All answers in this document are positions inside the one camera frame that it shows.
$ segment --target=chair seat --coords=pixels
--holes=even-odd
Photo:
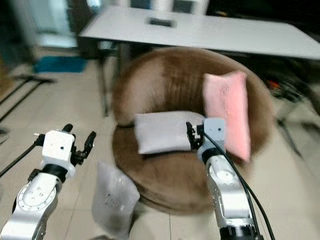
[[[116,166],[133,180],[147,205],[172,214],[213,210],[205,165],[196,152],[140,155],[134,128],[119,126],[112,150]]]

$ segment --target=black cable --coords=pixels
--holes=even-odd
[[[235,167],[234,163],[229,159],[229,157],[227,156],[227,154],[225,153],[225,151],[223,151],[221,149],[221,147],[216,143],[215,140],[213,140],[208,134],[206,134],[204,131],[202,131],[202,134],[221,152],[221,154],[225,157],[225,159],[229,162],[229,164],[231,165],[231,167],[233,168],[233,170],[235,171],[235,173],[237,174],[237,176],[239,177],[240,179],[240,182],[241,184],[243,185],[243,189],[244,191],[248,191],[251,193],[253,199],[255,200],[256,204],[258,205],[262,215],[263,215],[263,218],[264,218],[264,221],[265,221],[265,224],[266,224],[266,227],[268,229],[268,232],[269,232],[269,235],[271,237],[271,240],[276,240],[275,238],[275,235],[273,233],[273,230],[272,230],[272,227],[270,225],[270,222],[269,222],[269,219],[268,219],[268,216],[264,210],[264,208],[262,207],[261,203],[259,202],[257,196],[255,195],[254,191],[250,188],[250,186],[247,184],[247,182],[244,180],[244,178],[241,176],[241,174],[239,173],[238,169]],[[256,215],[254,213],[254,210],[252,212],[252,218],[253,218],[253,221],[257,221],[257,219],[255,219]]]
[[[21,159],[23,159],[28,153],[30,153],[37,146],[35,141],[27,150],[25,150],[20,156],[18,156],[14,161],[12,161],[5,169],[0,172],[0,178],[6,174],[14,165],[16,165]]]

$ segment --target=robotic arm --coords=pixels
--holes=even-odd
[[[43,146],[42,170],[34,169],[28,183],[18,193],[12,216],[2,229],[1,240],[44,238],[47,220],[58,204],[58,194],[63,183],[66,178],[75,175],[75,166],[82,165],[94,145],[96,133],[93,131],[85,141],[84,150],[77,151],[75,135],[70,133],[72,128],[71,124],[67,124],[61,131],[40,134],[32,145]]]
[[[225,152],[224,120],[206,118],[203,125],[187,125],[192,149],[206,166],[207,184],[220,231],[221,240],[263,240],[254,221],[248,194],[232,166],[221,151],[205,136],[206,133]]]

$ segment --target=white table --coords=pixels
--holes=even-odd
[[[150,25],[147,23],[150,17],[174,20],[176,25]],[[110,6],[80,36],[114,43],[195,47],[320,60],[317,41],[290,24],[271,21]]]

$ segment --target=tiled floor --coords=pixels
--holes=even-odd
[[[112,79],[112,65],[106,66],[107,80]],[[98,92],[97,72],[89,61],[85,72],[79,74],[41,74],[57,80],[43,85],[28,97],[1,125],[11,129],[10,138],[0,145],[0,169],[22,153],[35,139],[33,133],[74,125],[77,146],[82,146],[91,130],[97,132],[95,148],[82,166],[76,167],[76,176],[68,179],[59,195],[59,203],[47,223],[46,240],[89,240],[105,233],[91,215],[96,186],[97,161],[114,163],[111,138],[115,127],[112,115],[104,118]],[[275,107],[281,102],[274,101]],[[0,114],[6,106],[1,106]],[[314,113],[301,105],[290,118],[292,122],[314,121]],[[320,239],[320,172],[315,170],[320,161],[319,141],[303,137],[305,131],[291,128],[298,138],[302,153],[312,159],[300,159],[278,129],[269,145],[252,163],[240,168],[264,206],[278,240]],[[1,180],[0,227],[11,214],[13,201],[26,183],[29,173],[39,166],[41,149],[38,148]],[[138,203],[130,240],[217,240],[220,239],[215,215],[199,214],[175,216],[159,212]],[[261,232],[266,227],[258,215]]]

